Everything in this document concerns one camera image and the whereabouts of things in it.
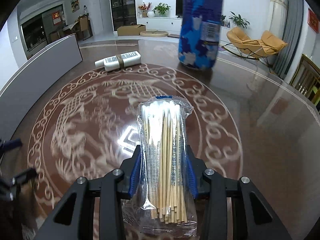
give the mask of red wall calendar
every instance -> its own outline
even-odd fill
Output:
[[[59,11],[52,13],[52,20],[54,25],[57,25],[61,22]]]
[[[319,20],[316,14],[310,9],[309,9],[308,24],[312,29],[316,31],[316,33],[319,33]]]

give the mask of black monitor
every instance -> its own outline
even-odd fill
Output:
[[[176,16],[183,14],[183,0],[176,0]]]

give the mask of blue can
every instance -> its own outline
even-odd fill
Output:
[[[183,0],[179,60],[197,68],[212,68],[217,57],[223,0]]]

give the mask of silver bolt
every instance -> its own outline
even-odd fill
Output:
[[[241,178],[241,181],[244,183],[244,184],[247,184],[250,182],[250,179],[248,177],[242,177]]]
[[[122,174],[122,171],[121,171],[121,169],[115,169],[115,170],[113,170],[112,174],[116,175],[116,176],[119,176],[119,175]]]
[[[214,174],[214,170],[213,169],[206,169],[204,171],[204,173],[207,174],[207,175],[213,175]]]
[[[79,177],[79,178],[77,179],[77,183],[78,183],[78,184],[84,184],[85,180],[86,180],[85,177]]]

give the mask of barcode label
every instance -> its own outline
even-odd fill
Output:
[[[134,57],[137,56],[138,54],[134,51],[134,52],[129,52],[129,53],[125,53],[125,54],[121,54],[121,58],[122,59],[126,59],[129,57]]]
[[[202,22],[201,40],[203,41],[219,41],[220,25],[209,22]]]
[[[108,63],[111,63],[111,62],[118,61],[118,59],[117,59],[116,56],[113,56],[113,57],[108,57],[108,58],[107,58],[107,61],[108,61]]]

